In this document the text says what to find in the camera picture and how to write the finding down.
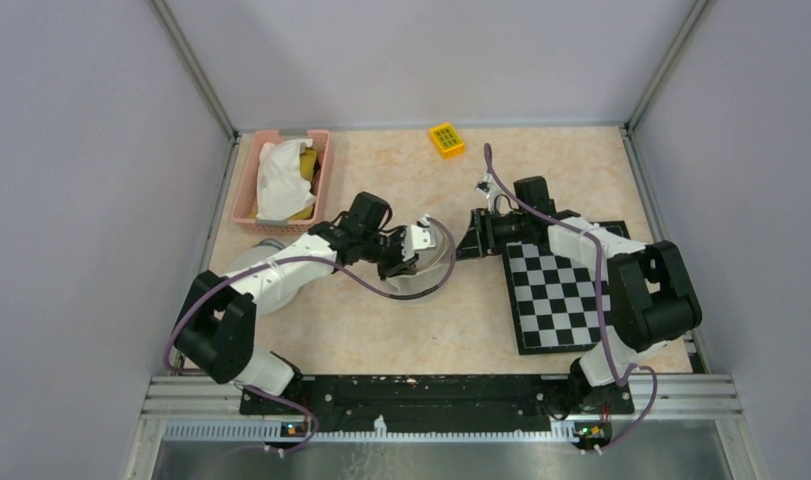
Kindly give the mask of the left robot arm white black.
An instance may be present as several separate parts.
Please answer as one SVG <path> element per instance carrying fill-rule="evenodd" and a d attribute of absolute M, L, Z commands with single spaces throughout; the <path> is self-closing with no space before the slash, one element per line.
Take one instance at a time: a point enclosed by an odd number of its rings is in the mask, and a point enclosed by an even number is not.
<path fill-rule="evenodd" d="M 295 242 L 247 269 L 224 276 L 199 274 L 190 287 L 169 346 L 215 383 L 250 385 L 278 413 L 300 404 L 296 367 L 255 345 L 259 316 L 291 301 L 305 285 L 359 261 L 372 263 L 383 280 L 412 275 L 425 250 L 436 245 L 426 219 L 386 227 L 391 214 L 383 199 L 359 193 L 332 221 L 310 227 Z"/>

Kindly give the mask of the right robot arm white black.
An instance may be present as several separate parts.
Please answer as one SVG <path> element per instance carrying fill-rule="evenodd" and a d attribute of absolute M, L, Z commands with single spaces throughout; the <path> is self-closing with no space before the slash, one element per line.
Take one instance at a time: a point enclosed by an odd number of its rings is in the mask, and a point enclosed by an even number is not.
<path fill-rule="evenodd" d="M 669 241 L 643 244 L 558 211 L 540 176 L 506 196 L 491 175 L 476 184 L 488 200 L 470 213 L 460 261 L 499 255 L 521 348 L 588 350 L 573 361 L 567 397 L 593 412 L 629 370 L 698 327 L 702 310 L 681 253 Z"/>

